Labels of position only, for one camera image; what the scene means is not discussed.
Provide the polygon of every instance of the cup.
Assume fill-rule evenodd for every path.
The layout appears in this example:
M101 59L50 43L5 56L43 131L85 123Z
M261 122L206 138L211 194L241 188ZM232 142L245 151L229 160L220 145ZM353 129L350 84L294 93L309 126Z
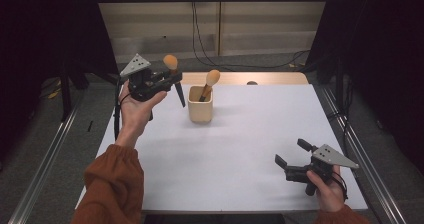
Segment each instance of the cup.
M213 89L204 102L199 102L203 86L192 86L188 94L188 113L192 122L210 122L213 110Z

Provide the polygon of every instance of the gray floor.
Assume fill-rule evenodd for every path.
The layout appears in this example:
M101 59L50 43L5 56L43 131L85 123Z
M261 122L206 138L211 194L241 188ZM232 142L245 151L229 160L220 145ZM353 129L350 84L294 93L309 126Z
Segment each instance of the gray floor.
M233 65L227 66L227 68L235 71L296 71L300 66L263 68L264 65L276 66L289 63L292 57L293 54L273 54L211 59L218 65ZM304 60L305 56L302 56L297 63L304 63ZM261 65L262 68L234 66L239 64ZM179 65L183 71L208 71L212 68L228 71L216 66L201 64L196 59L180 60ZM53 160L54 165L46 173L46 179L42 183L43 188L36 193L38 198L33 205L29 206L30 212L28 212L27 219L25 218L28 223L68 223L72 216L83 185L82 172L97 153L113 108L114 86L90 74L88 74L88 78L91 84L87 90L72 89L72 100L74 104L77 100L81 100L81 107ZM316 73L307 73L307 78L310 83L315 84L317 95L322 101L325 112L331 113L322 94L322 88L334 88L334 80L329 85L320 86L316 83ZM49 93L53 88L47 88L43 92ZM9 157L4 160L4 169L0 173L0 223L9 221L32 177L37 172L38 166L42 163L44 155L49 150L61 125L61 111L60 94L53 99L41 98L21 139L17 141L15 149L11 151ZM360 93L354 92L349 120L372 164L400 208L405 222L422 223L424 219L422 211L424 210L424 178L402 155L390 133L378 127L374 113L361 98ZM337 120L330 120L330 123L342 143L343 131ZM365 195L369 198L382 223L390 223L365 174L362 171L357 174ZM367 216L371 223L378 223L371 210L361 213ZM316 213L287 213L285 215L287 223L311 223Z

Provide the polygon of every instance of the wall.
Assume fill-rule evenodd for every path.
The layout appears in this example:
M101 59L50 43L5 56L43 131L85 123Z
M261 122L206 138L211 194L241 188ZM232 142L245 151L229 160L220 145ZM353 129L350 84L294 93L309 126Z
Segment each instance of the wall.
M158 59L193 54L191 3L100 4L117 61L135 52ZM310 49L324 3L196 3L208 56ZM201 46L195 37L195 49Z

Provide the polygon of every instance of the person's left hand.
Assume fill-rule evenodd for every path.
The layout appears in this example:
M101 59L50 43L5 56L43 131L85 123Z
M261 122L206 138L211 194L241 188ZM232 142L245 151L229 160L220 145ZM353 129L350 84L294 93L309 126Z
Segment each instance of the person's left hand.
M145 102L134 100L128 90L128 81L126 81L119 96L122 128L115 144L134 148L138 137L143 134L144 128L149 122L153 107L160 103L166 95L165 91L161 91Z

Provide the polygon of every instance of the white table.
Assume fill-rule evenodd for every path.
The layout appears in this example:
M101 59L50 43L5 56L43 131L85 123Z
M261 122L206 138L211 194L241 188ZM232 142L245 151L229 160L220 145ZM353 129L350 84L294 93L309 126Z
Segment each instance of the white table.
M189 87L183 85L186 98ZM189 120L188 109L181 107L174 89L154 108L154 119L136 145L145 172L143 211L318 209L316 197L305 194L306 184L286 181L284 171L274 163L279 154L289 165L309 164L311 154L297 146L298 138L318 147L328 144L341 152L312 85L218 83L213 101L214 116L207 124ZM111 117L98 155L113 142ZM366 209L351 171L342 168L342 176L348 186L346 203L353 209Z

